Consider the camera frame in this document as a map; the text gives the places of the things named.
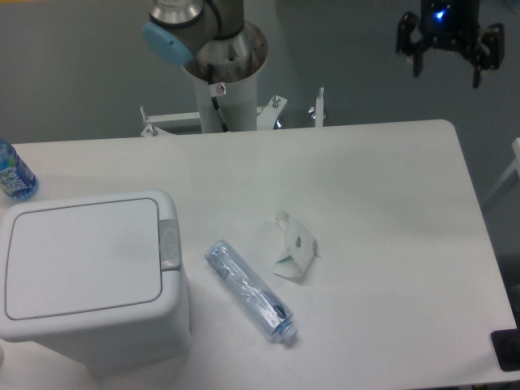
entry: crushed plastic bottle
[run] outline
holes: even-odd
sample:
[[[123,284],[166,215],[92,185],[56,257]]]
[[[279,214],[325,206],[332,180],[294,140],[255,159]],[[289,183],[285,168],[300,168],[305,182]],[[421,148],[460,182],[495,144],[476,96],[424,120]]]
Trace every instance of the crushed plastic bottle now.
[[[270,337],[285,343],[293,339],[298,332],[291,320],[293,312],[228,242],[218,241],[204,258]]]

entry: metal stand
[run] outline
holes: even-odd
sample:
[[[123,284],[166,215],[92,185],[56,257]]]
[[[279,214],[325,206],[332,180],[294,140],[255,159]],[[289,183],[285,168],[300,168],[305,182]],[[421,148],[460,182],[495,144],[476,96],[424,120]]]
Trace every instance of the metal stand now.
[[[498,179],[493,183],[491,188],[484,194],[480,208],[484,214],[488,213],[495,207],[512,187],[518,182],[520,168],[520,138],[513,142],[513,150],[516,155],[515,159],[502,172]]]

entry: black object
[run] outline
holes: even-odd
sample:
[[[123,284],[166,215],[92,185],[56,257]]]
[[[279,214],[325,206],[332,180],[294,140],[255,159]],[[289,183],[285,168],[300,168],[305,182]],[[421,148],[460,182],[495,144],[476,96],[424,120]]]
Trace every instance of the black object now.
[[[503,371],[520,371],[520,331],[494,331],[491,334],[498,364]]]
[[[422,38],[411,41],[418,28]],[[414,59],[414,76],[423,70],[423,53],[431,47],[458,52],[473,65],[473,87],[481,72],[498,69],[504,58],[504,25],[479,27],[479,0],[421,0],[421,19],[406,12],[397,25],[396,51]]]

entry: cable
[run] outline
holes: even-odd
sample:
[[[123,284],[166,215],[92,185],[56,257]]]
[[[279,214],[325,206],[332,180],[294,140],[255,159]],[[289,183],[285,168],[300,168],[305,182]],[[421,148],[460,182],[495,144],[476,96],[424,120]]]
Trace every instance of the cable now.
[[[213,82],[213,65],[208,63],[208,85],[214,84]],[[213,103],[213,108],[216,109],[217,114],[219,114],[220,125],[222,126],[222,132],[229,132],[228,125],[226,124],[226,120],[222,115],[222,111],[220,110],[219,101],[216,96],[211,97],[211,102]]]

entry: water bottle with blue label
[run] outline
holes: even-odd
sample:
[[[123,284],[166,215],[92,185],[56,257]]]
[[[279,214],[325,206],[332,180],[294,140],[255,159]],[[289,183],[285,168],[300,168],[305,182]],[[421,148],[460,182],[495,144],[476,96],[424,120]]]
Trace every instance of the water bottle with blue label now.
[[[220,240],[204,255],[220,279],[272,338],[290,342],[298,330],[293,312],[267,286],[247,262],[227,243]]]
[[[16,201],[26,201],[38,190],[38,180],[9,142],[0,138],[0,188]]]

